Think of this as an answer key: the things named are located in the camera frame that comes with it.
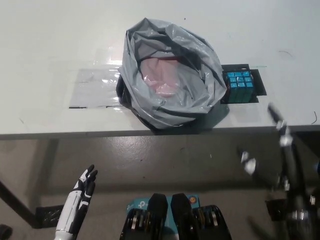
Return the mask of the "robot left white black hand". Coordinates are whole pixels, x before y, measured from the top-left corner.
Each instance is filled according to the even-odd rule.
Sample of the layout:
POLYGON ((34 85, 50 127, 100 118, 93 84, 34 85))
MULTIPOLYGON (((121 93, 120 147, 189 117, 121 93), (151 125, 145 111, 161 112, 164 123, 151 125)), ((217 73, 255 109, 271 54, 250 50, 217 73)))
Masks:
POLYGON ((61 211, 55 240, 75 240, 78 237, 95 191, 97 174, 98 171, 92 164, 75 183, 61 211))

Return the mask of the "robot right black hand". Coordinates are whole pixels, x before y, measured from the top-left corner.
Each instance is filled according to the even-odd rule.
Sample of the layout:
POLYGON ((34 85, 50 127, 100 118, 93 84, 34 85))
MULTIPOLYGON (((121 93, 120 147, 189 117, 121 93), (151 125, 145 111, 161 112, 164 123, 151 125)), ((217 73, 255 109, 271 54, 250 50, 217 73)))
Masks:
POLYGON ((274 104, 269 103, 267 110, 278 132, 278 143, 282 159, 281 173, 270 171, 259 163, 256 158, 251 156, 248 151, 239 148, 238 153, 241 165, 244 171, 259 184, 274 189, 283 187, 286 191, 297 190, 302 184, 300 174, 298 173, 298 161, 294 151, 294 138, 287 122, 274 104))

